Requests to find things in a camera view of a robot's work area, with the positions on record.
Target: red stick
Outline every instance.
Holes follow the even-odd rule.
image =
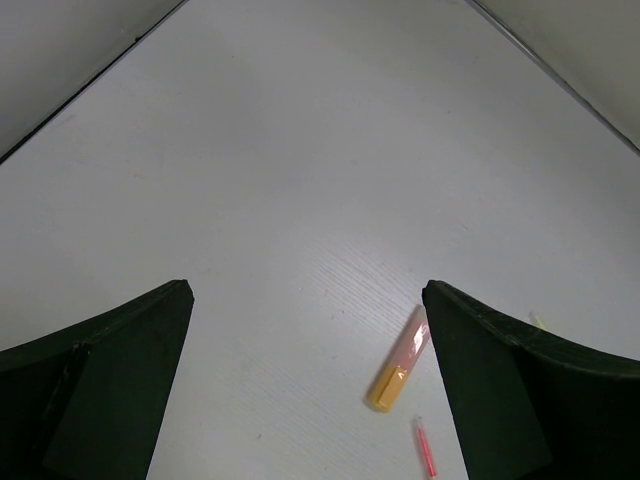
[[[433,455],[431,454],[431,446],[429,445],[429,440],[427,440],[427,434],[424,431],[424,426],[422,425],[422,418],[418,417],[416,419],[416,435],[418,436],[418,441],[420,442],[420,450],[422,451],[422,456],[424,459],[424,464],[429,471],[429,476],[431,478],[436,478],[438,472],[436,471],[436,464],[433,461]]]

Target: highlighter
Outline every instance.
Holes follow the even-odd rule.
[[[427,312],[417,306],[367,395],[373,408],[384,413],[391,411],[430,336]]]

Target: yellow object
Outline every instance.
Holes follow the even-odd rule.
[[[376,410],[389,413],[408,376],[409,373],[403,368],[386,366],[367,396],[371,405]]]

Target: black object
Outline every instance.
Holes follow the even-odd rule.
[[[0,353],[0,478],[144,479],[193,294],[169,282]]]
[[[640,362],[444,282],[422,297],[470,480],[640,478]]]

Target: dark edge line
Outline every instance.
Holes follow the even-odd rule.
[[[2,156],[0,156],[0,165],[2,165],[6,160],[9,159],[11,155],[16,153],[20,147],[22,147],[25,143],[27,143],[31,138],[38,133],[42,128],[44,128],[51,120],[53,120],[62,110],[67,108],[67,106],[73,102],[76,98],[84,93],[86,89],[88,89],[93,83],[98,80],[102,75],[107,73],[108,70],[111,69],[116,63],[118,63],[125,55],[127,55],[131,50],[133,50],[142,40],[147,38],[151,33],[153,33],[161,24],[163,24],[171,15],[176,13],[178,9],[180,9],[188,0],[180,0],[177,5],[175,5],[171,10],[169,10],[166,14],[164,14],[160,20],[151,25],[149,29],[144,32],[142,35],[136,35],[133,40],[133,43],[129,45],[125,50],[122,51],[119,55],[116,56],[111,62],[109,62],[104,68],[98,71],[93,77],[91,77],[84,85],[81,85],[76,93],[71,95],[67,100],[62,102],[62,104],[57,107],[52,113],[45,117],[31,132],[27,133],[24,137],[22,137],[18,142],[13,145],[9,150],[7,150]]]
[[[615,125],[606,119],[586,98],[560,76],[547,62],[545,62],[524,40],[522,40],[513,30],[511,30],[495,13],[484,5],[482,0],[465,0],[471,8],[484,17],[496,30],[502,33],[511,41],[521,52],[523,52],[530,60],[549,75],[558,85],[560,85],[574,100],[591,113],[596,119],[604,125],[611,133],[613,133],[622,143],[624,143],[633,153],[640,156],[640,147],[633,143],[629,137],[622,133]]]

